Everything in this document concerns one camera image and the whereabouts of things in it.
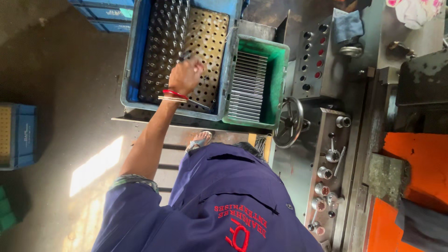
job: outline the blue cloth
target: blue cloth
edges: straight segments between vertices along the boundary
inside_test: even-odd
[[[236,146],[190,151],[171,206],[160,207],[160,200],[144,183],[114,187],[92,251],[323,251],[287,207],[292,203],[280,178]]]
[[[335,40],[336,43],[351,39],[355,36],[364,35],[362,21],[359,18],[359,11],[336,15],[334,17]]]

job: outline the white cloth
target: white cloth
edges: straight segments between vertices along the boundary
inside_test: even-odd
[[[440,13],[445,0],[386,0],[406,27],[417,30]]]

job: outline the hand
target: hand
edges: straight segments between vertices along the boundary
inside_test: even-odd
[[[197,56],[177,64],[169,75],[168,89],[186,96],[198,85],[203,71],[204,65]]]

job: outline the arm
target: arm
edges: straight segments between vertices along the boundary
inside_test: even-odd
[[[168,89],[181,95],[188,95],[198,85],[203,70],[204,66],[199,58],[185,60],[177,64],[171,71]],[[147,179],[154,179],[165,135],[178,107],[178,102],[162,101],[127,156],[120,175],[137,174]]]

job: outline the blue plastic crate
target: blue plastic crate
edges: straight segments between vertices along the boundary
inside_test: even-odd
[[[73,4],[73,6],[84,16],[91,19],[118,19],[131,21],[133,14],[133,6],[126,8],[103,7],[83,4]]]
[[[218,108],[215,110],[215,113],[208,114],[186,109],[178,109],[176,110],[176,114],[211,121],[219,121],[223,118],[226,101],[225,97],[227,97],[227,89],[232,70],[231,55],[233,55],[233,52],[236,50],[235,42],[237,40],[237,29],[231,29],[231,27],[237,26],[240,20],[241,13],[243,11],[243,2],[245,2],[246,5],[248,3],[248,1],[243,0],[191,1],[192,7],[208,9],[229,15],[227,43],[224,47],[224,54],[222,58],[222,67],[219,80],[220,85],[218,95],[216,96]],[[157,110],[159,107],[158,105],[140,102],[137,97],[151,13],[151,3],[152,0],[138,0],[134,6],[134,15],[132,17],[133,25],[130,32],[130,37],[132,40],[130,40],[128,44],[120,100],[121,103],[127,107],[154,111]]]
[[[98,30],[106,32],[126,32],[131,30],[131,21],[115,21],[115,20],[90,20],[89,22]]]
[[[116,7],[116,8],[127,8],[129,6],[134,6],[134,0],[69,0],[71,4],[81,4],[90,6],[102,6],[102,7]]]
[[[3,124],[2,129],[9,128],[9,164],[0,163],[0,170],[14,170],[35,162],[37,115],[36,106],[0,103],[2,122],[10,117],[10,127]]]

